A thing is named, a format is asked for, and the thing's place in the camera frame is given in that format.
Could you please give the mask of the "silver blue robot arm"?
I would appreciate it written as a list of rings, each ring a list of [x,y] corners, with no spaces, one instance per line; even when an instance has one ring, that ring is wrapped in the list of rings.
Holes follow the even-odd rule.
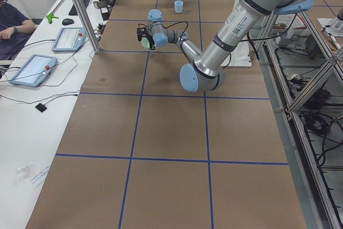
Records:
[[[176,44],[189,60],[181,67],[180,83],[187,92],[212,91],[225,79],[220,65],[247,35],[257,20],[270,13],[297,14],[312,8],[314,0],[238,0],[223,26],[204,51],[190,40],[186,32],[167,29],[162,13],[151,9],[146,28],[137,29],[138,40],[147,38],[150,49]]]

